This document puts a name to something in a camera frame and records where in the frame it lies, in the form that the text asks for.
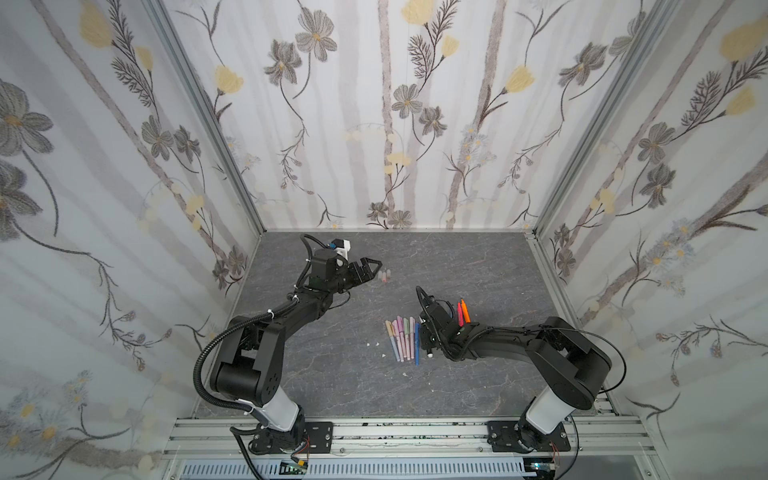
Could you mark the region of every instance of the floral wallpaper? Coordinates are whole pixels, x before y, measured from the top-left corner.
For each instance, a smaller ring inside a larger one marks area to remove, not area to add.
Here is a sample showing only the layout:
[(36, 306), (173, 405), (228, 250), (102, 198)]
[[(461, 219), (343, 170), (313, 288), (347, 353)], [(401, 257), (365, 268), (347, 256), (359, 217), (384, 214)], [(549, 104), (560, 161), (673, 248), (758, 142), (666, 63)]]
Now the floral wallpaper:
[(678, 479), (765, 477), (767, 99), (765, 3), (682, 2), (539, 233)]
[(267, 227), (375, 230), (533, 228), (653, 6), (164, 4)]
[(3, 474), (159, 478), (257, 237), (141, 4), (5, 2), (0, 42)]

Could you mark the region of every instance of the orange marker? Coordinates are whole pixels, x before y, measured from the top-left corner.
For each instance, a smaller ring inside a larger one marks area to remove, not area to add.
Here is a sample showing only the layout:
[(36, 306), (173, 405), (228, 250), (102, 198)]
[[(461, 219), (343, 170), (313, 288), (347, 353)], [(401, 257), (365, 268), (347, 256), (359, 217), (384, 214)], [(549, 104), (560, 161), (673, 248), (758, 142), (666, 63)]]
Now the orange marker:
[(467, 311), (467, 304), (465, 303), (463, 298), (462, 298), (462, 310), (464, 311), (464, 323), (471, 323), (469, 321), (469, 312)]

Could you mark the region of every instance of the mounting plate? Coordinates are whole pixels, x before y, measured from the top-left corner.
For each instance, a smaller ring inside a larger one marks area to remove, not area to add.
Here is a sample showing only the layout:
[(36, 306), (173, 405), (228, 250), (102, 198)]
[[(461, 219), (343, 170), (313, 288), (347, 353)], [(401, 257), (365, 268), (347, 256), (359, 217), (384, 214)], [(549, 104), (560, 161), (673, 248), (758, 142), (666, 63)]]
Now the mounting plate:
[[(254, 438), (248, 443), (248, 451), (253, 455), (284, 453), (279, 447), (272, 445), (272, 439), (265, 432), (266, 430), (262, 430), (262, 433), (257, 435), (258, 439)], [(310, 439), (310, 455), (330, 453), (333, 442), (333, 422), (307, 422), (304, 426), (304, 437)]]
[[(515, 430), (517, 422), (503, 422), (503, 421), (491, 421), (487, 423), (488, 426), (488, 443), (494, 452), (517, 452), (525, 453), (522, 451), (522, 447), (518, 444), (518, 433)], [(545, 435), (545, 438), (560, 452), (571, 451), (571, 443), (568, 441), (568, 436), (565, 435), (565, 427), (562, 422), (558, 424), (558, 427), (552, 431), (549, 435)], [(552, 452), (551, 444), (547, 443), (537, 450), (538, 452)]]

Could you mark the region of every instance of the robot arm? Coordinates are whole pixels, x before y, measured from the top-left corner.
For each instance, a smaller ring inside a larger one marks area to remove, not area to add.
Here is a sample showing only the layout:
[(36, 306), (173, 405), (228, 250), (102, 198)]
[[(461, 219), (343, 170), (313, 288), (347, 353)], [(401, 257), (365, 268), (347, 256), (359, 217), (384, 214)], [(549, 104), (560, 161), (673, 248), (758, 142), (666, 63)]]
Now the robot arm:
[[(323, 248), (311, 253), (306, 238)], [(265, 433), (271, 435), (273, 444), (286, 450), (295, 449), (304, 434), (301, 407), (280, 388), (286, 340), (323, 316), (331, 308), (335, 293), (349, 292), (372, 280), (382, 266), (380, 261), (369, 258), (360, 259), (360, 263), (349, 262), (348, 240), (336, 239), (326, 246), (314, 237), (302, 235), (302, 241), (311, 254), (294, 292), (288, 295), (290, 301), (275, 309), (279, 314), (259, 322), (254, 323), (247, 316), (233, 318), (227, 329), (248, 324), (237, 331), (239, 335), (232, 334), (221, 341), (210, 375), (213, 391), (249, 406), (247, 413), (269, 429)]]
[(547, 382), (515, 426), (514, 452), (549, 450), (560, 441), (562, 420), (575, 409), (589, 410), (611, 370), (611, 360), (563, 319), (551, 316), (541, 325), (493, 327), (481, 323), (459, 326), (434, 297), (416, 287), (421, 348), (439, 348), (455, 362), (501, 357), (533, 363)]

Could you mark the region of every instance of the marker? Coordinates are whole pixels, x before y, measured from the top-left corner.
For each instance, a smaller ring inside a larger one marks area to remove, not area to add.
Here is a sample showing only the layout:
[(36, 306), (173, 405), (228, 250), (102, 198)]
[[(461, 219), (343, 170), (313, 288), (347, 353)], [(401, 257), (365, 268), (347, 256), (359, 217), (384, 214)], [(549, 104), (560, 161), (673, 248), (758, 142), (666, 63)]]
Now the marker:
[(411, 358), (416, 358), (416, 321), (411, 317)]
[(392, 344), (392, 351), (395, 353), (395, 361), (399, 362), (400, 355), (397, 353), (397, 345), (395, 345), (395, 328), (389, 320), (386, 320), (384, 324), (386, 325), (386, 332), (389, 334), (389, 341)]
[(397, 320), (392, 323), (392, 329), (395, 330), (395, 341), (397, 343), (397, 361), (402, 362), (402, 342), (400, 342), (400, 325)]
[(410, 360), (411, 354), (411, 322), (407, 318), (402, 319), (402, 332), (406, 335), (406, 360)]
[(406, 331), (405, 326), (402, 324), (402, 317), (397, 317), (397, 326), (400, 328), (400, 342), (402, 343), (402, 361), (405, 362), (408, 359), (408, 344), (406, 343)]
[(464, 323), (471, 323), (469, 321), (469, 311), (467, 311), (467, 304), (464, 302), (463, 298), (462, 298), (462, 310), (464, 310)]
[(421, 330), (421, 329), (419, 328), (419, 324), (417, 323), (416, 324), (416, 338), (414, 340), (414, 343), (415, 343), (415, 346), (416, 346), (416, 365), (419, 364), (419, 350), (421, 349), (419, 347), (419, 330)]

